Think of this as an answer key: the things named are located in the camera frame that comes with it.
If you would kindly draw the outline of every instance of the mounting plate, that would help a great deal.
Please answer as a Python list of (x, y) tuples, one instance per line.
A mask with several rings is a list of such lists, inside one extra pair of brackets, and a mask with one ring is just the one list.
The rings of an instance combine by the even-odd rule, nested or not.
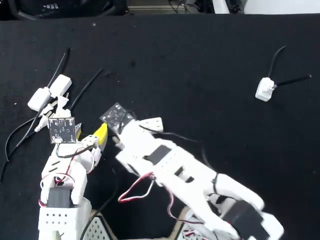
[(124, 109), (118, 102), (100, 117), (100, 120), (107, 123), (115, 134), (119, 134), (120, 123), (122, 123), (123, 129), (132, 119), (134, 117), (130, 111)]
[(75, 118), (49, 118), (49, 134), (52, 144), (75, 144)]

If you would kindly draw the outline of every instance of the black cable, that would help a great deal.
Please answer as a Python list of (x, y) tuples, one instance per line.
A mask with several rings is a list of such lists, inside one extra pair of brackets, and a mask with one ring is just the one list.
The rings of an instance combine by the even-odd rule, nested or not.
[(197, 144), (200, 144), (201, 145), (201, 156), (202, 156), (202, 159), (204, 161), (204, 163), (210, 168), (213, 170), (213, 167), (211, 166), (211, 164), (209, 163), (208, 159), (207, 159), (207, 155), (206, 155), (206, 150), (205, 150), (205, 146), (203, 144), (203, 142), (199, 141), (199, 140), (194, 140), (192, 138), (188, 138), (188, 137), (185, 137), (185, 136), (181, 136), (179, 134), (176, 134), (174, 132), (165, 132), (165, 131), (156, 131), (156, 130), (153, 130), (153, 129), (150, 129), (150, 128), (147, 128), (145, 126), (141, 126), (139, 125), (140, 128), (143, 128), (147, 131), (150, 131), (150, 132), (153, 132), (155, 134), (159, 134), (159, 135), (171, 135), (171, 136), (175, 136), (177, 138), (180, 138), (180, 139), (183, 139), (183, 140), (186, 140), (186, 141), (190, 141), (190, 142), (193, 142), (193, 143), (197, 143)]
[(141, 126), (139, 125), (140, 128), (144, 129), (144, 130), (148, 130), (150, 132), (153, 132), (155, 134), (161, 134), (161, 135), (172, 135), (172, 136), (175, 136), (177, 138), (180, 138), (180, 139), (183, 139), (183, 140), (187, 140), (187, 141), (190, 141), (190, 142), (194, 142), (194, 143), (199, 143), (198, 140), (194, 140), (194, 139), (191, 139), (191, 138), (188, 138), (188, 137), (185, 137), (185, 136), (181, 136), (179, 134), (176, 134), (174, 132), (165, 132), (165, 131), (157, 131), (157, 130), (153, 130), (153, 129), (150, 129), (150, 128), (147, 128), (145, 126)]
[(90, 217), (88, 223), (85, 225), (83, 231), (82, 231), (82, 234), (81, 234), (81, 237), (80, 237), (80, 240), (83, 240), (84, 239), (84, 236), (86, 234), (86, 231), (88, 229), (88, 227), (90, 226), (92, 220), (111, 202), (111, 200), (116, 196), (117, 192), (118, 192), (118, 189), (119, 189), (119, 182), (118, 182), (118, 178), (117, 178), (117, 173), (114, 169), (112, 169), (112, 172), (115, 176), (115, 184), (114, 184), (114, 191), (111, 195), (111, 197), (109, 197), (102, 205), (101, 207), (99, 207), (99, 209), (97, 211), (95, 211), (95, 213), (92, 215), (92, 217)]
[[(7, 167), (7, 164), (9, 162), (9, 158), (10, 156), (15, 152), (15, 150), (17, 149), (16, 147), (12, 149), (12, 151), (8, 154), (8, 143), (10, 141), (10, 138), (12, 137), (12, 135), (18, 131), (20, 128), (22, 128), (23, 126), (27, 125), (28, 123), (30, 123), (31, 121), (33, 120), (33, 118), (29, 119), (28, 121), (25, 121), (24, 123), (22, 123), (20, 126), (16, 127), (11, 133), (10, 135), (8, 136), (8, 138), (6, 139), (6, 142), (5, 142), (5, 146), (4, 146), (4, 154), (5, 154), (5, 162), (4, 162), (4, 165), (2, 167), (2, 170), (1, 170), (1, 173), (0, 173), (0, 184), (2, 183), (3, 181), (3, 177), (4, 177), (4, 173), (5, 173), (5, 169)], [(31, 137), (35, 132), (33, 131), (31, 134), (29, 134), (25, 139)]]
[(47, 87), (50, 88), (52, 82), (54, 80), (56, 80), (56, 78), (65, 71), (65, 68), (67, 66), (68, 60), (69, 60), (69, 56), (70, 56), (70, 48), (67, 48), (66, 51), (64, 52), (58, 66), (55, 69), (55, 72), (51, 78), (51, 80), (49, 81)]
[(86, 148), (82, 149), (81, 151), (77, 151), (73, 154), (70, 154), (70, 155), (65, 155), (65, 156), (60, 156), (59, 155), (59, 147), (60, 147), (60, 143), (58, 144), (58, 146), (56, 147), (56, 150), (55, 150), (55, 154), (58, 158), (61, 158), (61, 159), (69, 159), (69, 158), (73, 158), (75, 156), (78, 156), (80, 154), (83, 154), (85, 151), (87, 150), (91, 150), (91, 149), (95, 149), (96, 146), (95, 145), (90, 145), (90, 146), (87, 146)]
[(168, 3), (169, 3), (169, 5), (170, 5), (170, 7), (173, 9), (173, 11), (177, 14), (178, 13), (178, 11), (174, 8), (174, 6), (172, 5), (172, 0), (168, 0)]
[(71, 104), (71, 106), (69, 107), (69, 110), (71, 111), (77, 101), (79, 100), (79, 98), (82, 96), (82, 94), (84, 93), (84, 91), (90, 86), (90, 84), (101, 74), (101, 72), (103, 71), (104, 69), (103, 68), (100, 68), (98, 70), (98, 72), (87, 82), (87, 84), (82, 88), (82, 90), (79, 92), (79, 94), (76, 96), (76, 98), (74, 99), (73, 103)]
[[(57, 76), (61, 73), (63, 73), (63, 71), (65, 70), (66, 66), (67, 66), (67, 63), (68, 63), (68, 59), (69, 59), (69, 56), (70, 56), (70, 48), (68, 48), (65, 53), (63, 54), (61, 60), (60, 60), (60, 63), (58, 64), (51, 80), (49, 81), (47, 87), (49, 88), (51, 83), (53, 82), (53, 80), (55, 80), (57, 78)], [(6, 139), (6, 143), (5, 143), (5, 146), (4, 146), (4, 152), (5, 152), (5, 160), (6, 160), (6, 163), (4, 164), (2, 170), (1, 170), (1, 175), (0, 175), (0, 183), (2, 182), (2, 179), (3, 179), (3, 174), (4, 174), (4, 171), (5, 171), (5, 168), (6, 168), (6, 165), (7, 165), (7, 162), (9, 162), (9, 158), (10, 156), (15, 152), (15, 150), (27, 139), (29, 138), (30, 136), (32, 136), (34, 134), (34, 132), (30, 133), (31, 131), (31, 128), (34, 126), (37, 118), (39, 117), (40, 113), (42, 112), (43, 108), (46, 107), (46, 105), (49, 103), (49, 101), (47, 103), (44, 104), (44, 106), (41, 107), (41, 109), (37, 112), (36, 116), (34, 118), (31, 118), (29, 119), (28, 121), (24, 122), (23, 124), (21, 124), (20, 126), (18, 126), (16, 129), (14, 129), (10, 135), (8, 136), (8, 138)], [(25, 126), (26, 124), (28, 124), (29, 122), (32, 122), (31, 123), (31, 126), (29, 127), (29, 129), (27, 130), (27, 132), (24, 134), (24, 136), (22, 137), (22, 139), (18, 142), (18, 144), (16, 144), (14, 146), (14, 148), (12, 149), (12, 151), (10, 152), (10, 154), (8, 154), (8, 143), (11, 139), (11, 137), (13, 136), (13, 134), (18, 131), (20, 128), (22, 128), (23, 126)]]
[(217, 234), (216, 234), (214, 231), (213, 231), (213, 234), (214, 234), (214, 236), (215, 236), (215, 240), (219, 240)]
[(271, 65), (270, 65), (270, 69), (269, 69), (269, 73), (268, 73), (268, 78), (271, 77), (271, 74), (272, 74), (272, 70), (274, 68), (274, 65), (276, 63), (276, 60), (277, 60), (277, 56), (279, 55), (279, 53), (282, 52), (283, 49), (285, 49), (287, 46), (283, 46), (283, 47), (280, 47), (278, 49), (278, 51), (275, 52), (275, 54), (273, 55), (273, 58), (272, 58), (272, 61), (271, 61)]
[(38, 119), (40, 113), (42, 112), (42, 110), (47, 106), (48, 103), (50, 103), (51, 98), (49, 98), (39, 109), (39, 111), (36, 113), (35, 117), (33, 118), (33, 121), (30, 125), (30, 127), (28, 128), (28, 130), (25, 132), (24, 136), (21, 138), (21, 140), (15, 145), (15, 148), (18, 148), (23, 141), (27, 138), (28, 134), (30, 133), (30, 131), (32, 130), (32, 128), (34, 127), (36, 120)]
[(297, 78), (294, 78), (294, 79), (291, 79), (291, 80), (275, 83), (273, 88), (275, 89), (275, 88), (280, 87), (280, 86), (284, 86), (284, 85), (288, 85), (288, 84), (294, 84), (296, 82), (304, 81), (304, 80), (311, 79), (311, 78), (312, 78), (311, 74), (305, 75), (305, 76), (301, 76), (301, 77), (297, 77)]

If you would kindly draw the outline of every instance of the black tabletop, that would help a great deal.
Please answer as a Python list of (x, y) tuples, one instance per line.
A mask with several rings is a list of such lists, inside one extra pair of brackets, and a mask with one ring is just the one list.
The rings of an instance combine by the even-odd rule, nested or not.
[[(162, 15), (12, 21), (0, 24), (0, 143), (34, 117), (27, 102), (49, 82), (67, 47), (65, 74), (71, 101), (100, 68), (73, 109), (82, 132), (92, 133), (115, 102), (139, 119), (162, 117), (164, 129), (205, 142), (215, 170), (259, 194), (265, 211), (283, 224), (283, 239), (319, 239), (320, 15)], [(269, 102), (255, 99), (274, 52), (287, 48), (272, 79), (313, 78), (279, 87)], [(18, 132), (11, 147), (24, 134)], [(200, 147), (174, 140), (200, 158)], [(38, 238), (41, 171), (53, 146), (46, 129), (11, 158), (0, 185), (0, 239)], [(106, 159), (88, 176), (85, 196), (98, 208), (111, 194), (117, 169), (120, 192), (136, 179)], [(5, 161), (2, 152), (2, 164)], [(136, 193), (143, 193), (142, 182)], [(103, 211), (119, 239), (170, 234), (169, 196), (154, 187), (143, 200), (114, 199)], [(183, 204), (175, 202), (178, 214)]]

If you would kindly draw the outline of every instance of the white plastic bracket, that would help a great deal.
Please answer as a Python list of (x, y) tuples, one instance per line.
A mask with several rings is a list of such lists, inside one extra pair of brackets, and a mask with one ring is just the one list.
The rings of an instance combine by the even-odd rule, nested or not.
[(258, 88), (255, 93), (255, 97), (264, 102), (268, 102), (271, 99), (272, 92), (275, 89), (275, 82), (269, 77), (264, 77), (261, 79)]
[(161, 117), (154, 117), (154, 118), (148, 118), (148, 119), (141, 120), (139, 122), (139, 125), (147, 128), (147, 129), (157, 131), (157, 132), (164, 131), (164, 125), (163, 125)]

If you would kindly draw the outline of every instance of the robotic arm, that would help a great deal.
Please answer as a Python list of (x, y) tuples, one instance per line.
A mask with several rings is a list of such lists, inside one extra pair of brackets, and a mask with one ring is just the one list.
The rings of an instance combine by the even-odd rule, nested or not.
[[(151, 132), (116, 103), (102, 117), (117, 134), (121, 152), (116, 159), (138, 176), (152, 174), (193, 211), (202, 224), (189, 223), (204, 238), (215, 240), (278, 240), (284, 229), (278, 220), (262, 212), (264, 201), (231, 177), (215, 172), (170, 140)], [(214, 213), (209, 202), (216, 207)]]
[(87, 174), (98, 165), (107, 135), (104, 123), (82, 141), (55, 145), (41, 174), (39, 240), (80, 239), (92, 209), (84, 197)]

